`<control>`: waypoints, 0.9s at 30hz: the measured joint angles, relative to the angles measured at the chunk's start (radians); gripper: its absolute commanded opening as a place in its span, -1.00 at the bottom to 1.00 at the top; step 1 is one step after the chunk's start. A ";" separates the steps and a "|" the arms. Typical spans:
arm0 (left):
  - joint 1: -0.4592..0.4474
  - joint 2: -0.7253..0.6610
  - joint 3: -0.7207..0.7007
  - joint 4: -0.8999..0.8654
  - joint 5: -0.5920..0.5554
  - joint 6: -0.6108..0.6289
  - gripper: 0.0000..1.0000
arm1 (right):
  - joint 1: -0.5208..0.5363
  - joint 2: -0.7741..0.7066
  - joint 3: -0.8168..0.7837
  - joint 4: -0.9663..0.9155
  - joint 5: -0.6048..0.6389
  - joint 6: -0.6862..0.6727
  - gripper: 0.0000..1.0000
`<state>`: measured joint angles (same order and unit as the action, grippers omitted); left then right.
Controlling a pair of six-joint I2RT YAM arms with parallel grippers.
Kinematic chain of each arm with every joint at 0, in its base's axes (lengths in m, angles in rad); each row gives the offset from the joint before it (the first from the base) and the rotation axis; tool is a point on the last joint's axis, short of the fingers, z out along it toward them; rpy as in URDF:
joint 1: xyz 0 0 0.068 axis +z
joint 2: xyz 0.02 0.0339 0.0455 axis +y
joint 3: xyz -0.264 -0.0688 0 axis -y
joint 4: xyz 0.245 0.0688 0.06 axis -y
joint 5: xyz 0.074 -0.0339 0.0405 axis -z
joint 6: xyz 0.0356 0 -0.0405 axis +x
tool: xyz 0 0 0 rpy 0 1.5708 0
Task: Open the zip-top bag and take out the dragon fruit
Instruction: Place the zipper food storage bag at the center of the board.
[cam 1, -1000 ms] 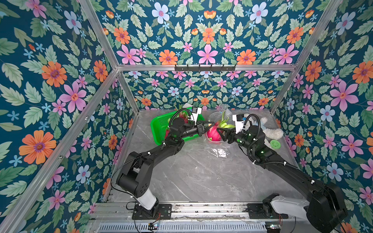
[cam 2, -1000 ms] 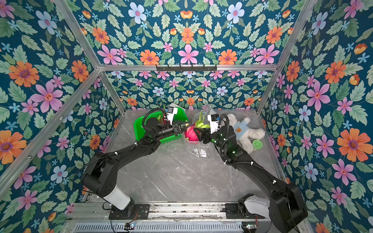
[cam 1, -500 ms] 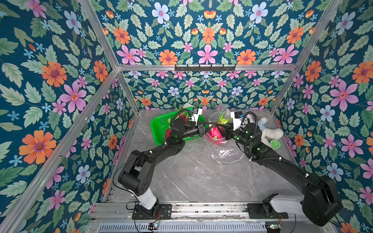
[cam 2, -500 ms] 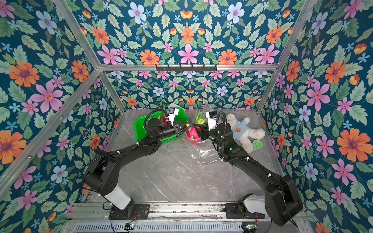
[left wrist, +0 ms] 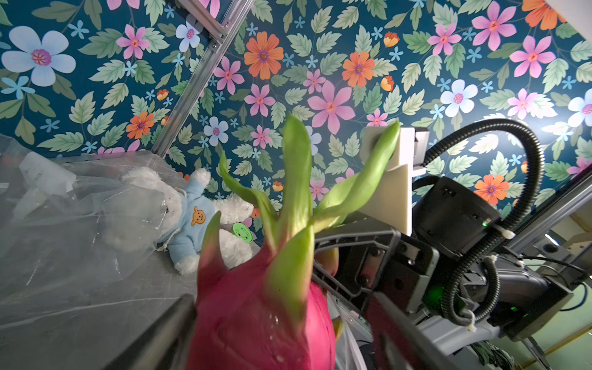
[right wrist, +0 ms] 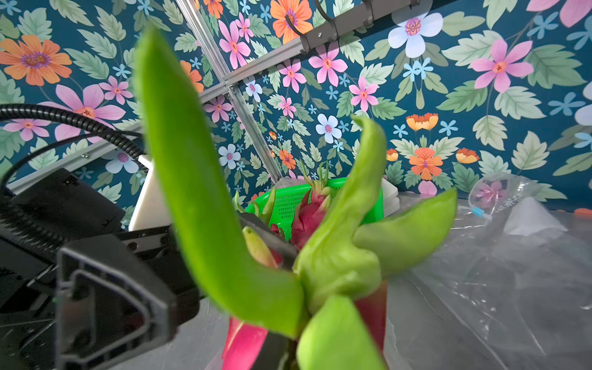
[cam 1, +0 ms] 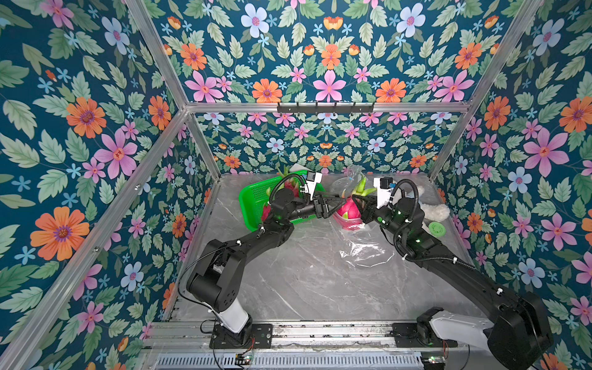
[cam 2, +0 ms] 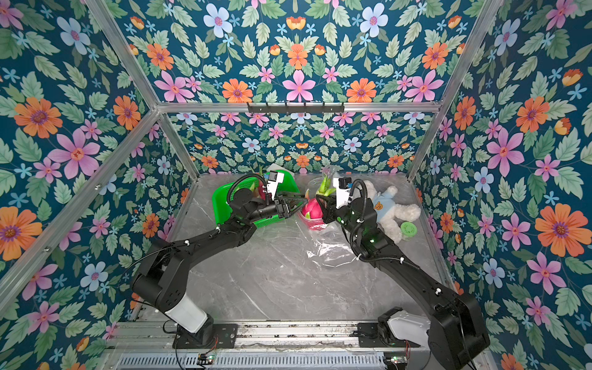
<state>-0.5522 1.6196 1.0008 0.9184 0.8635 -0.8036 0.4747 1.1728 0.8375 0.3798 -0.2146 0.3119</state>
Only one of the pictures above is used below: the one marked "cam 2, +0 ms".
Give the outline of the pink dragon fruit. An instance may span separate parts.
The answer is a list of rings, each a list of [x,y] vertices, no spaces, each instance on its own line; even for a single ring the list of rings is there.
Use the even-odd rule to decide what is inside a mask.
[[[316,200],[316,196],[309,196],[307,191],[305,197],[307,197],[308,203],[302,208],[299,216],[311,231],[321,231],[327,228],[327,224],[322,219],[322,211]]]

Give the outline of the clear zip-top bag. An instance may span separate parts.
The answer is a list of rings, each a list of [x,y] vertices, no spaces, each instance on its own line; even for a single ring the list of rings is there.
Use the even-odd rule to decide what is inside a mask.
[[[321,174],[308,182],[307,193],[309,196],[330,196],[336,192],[334,179],[339,175],[338,166],[326,166]]]
[[[342,229],[336,222],[321,231],[311,231],[299,216],[299,228],[305,240],[305,253],[319,267],[339,268],[356,260]]]

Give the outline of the green plastic basket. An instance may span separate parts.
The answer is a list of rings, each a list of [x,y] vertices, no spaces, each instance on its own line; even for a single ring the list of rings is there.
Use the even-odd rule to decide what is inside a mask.
[[[285,175],[284,182],[277,188],[277,194],[275,200],[279,200],[283,194],[300,194],[297,183],[294,180],[293,175],[287,171],[278,171]],[[266,181],[268,173],[263,175],[263,179]],[[254,200],[264,200],[264,189],[265,185],[261,182],[260,175],[255,174],[244,175],[241,179],[236,180],[234,183],[229,183],[222,187],[219,187],[214,191],[212,196],[212,204],[214,209],[214,217],[217,224],[223,224],[230,220],[234,209],[231,207],[230,202],[236,197],[237,192],[242,189],[247,189],[251,192]]]

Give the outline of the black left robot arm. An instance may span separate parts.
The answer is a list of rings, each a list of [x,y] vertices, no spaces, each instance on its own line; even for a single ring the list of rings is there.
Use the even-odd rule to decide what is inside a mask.
[[[257,231],[256,222],[273,217],[290,218],[308,203],[304,194],[265,192],[256,197],[248,188],[229,189],[231,216],[212,231],[168,244],[155,244],[141,259],[132,284],[133,293],[185,331],[195,335],[210,316],[187,293],[192,268],[214,255],[246,244]]]

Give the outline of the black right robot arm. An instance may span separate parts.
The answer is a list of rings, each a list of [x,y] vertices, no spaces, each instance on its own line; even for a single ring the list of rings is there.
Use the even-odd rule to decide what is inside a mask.
[[[410,314],[395,307],[378,319],[376,338],[384,345],[410,342],[427,347],[445,369],[473,366],[490,346],[485,318],[477,300],[441,284],[409,259],[378,225],[374,204],[358,197],[338,205],[334,196],[316,197],[323,221],[335,221],[354,255],[391,277],[421,308]]]

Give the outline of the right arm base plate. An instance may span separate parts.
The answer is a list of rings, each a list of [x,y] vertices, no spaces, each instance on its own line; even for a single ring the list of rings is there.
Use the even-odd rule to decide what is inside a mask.
[[[419,348],[415,342],[398,339],[385,326],[378,322],[359,322],[350,334],[357,338],[361,348]]]

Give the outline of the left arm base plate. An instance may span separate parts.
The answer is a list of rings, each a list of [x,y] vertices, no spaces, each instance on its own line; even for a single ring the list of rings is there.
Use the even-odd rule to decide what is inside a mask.
[[[206,324],[196,333],[177,328],[173,348],[175,349],[229,349],[234,348],[237,339],[236,324]]]

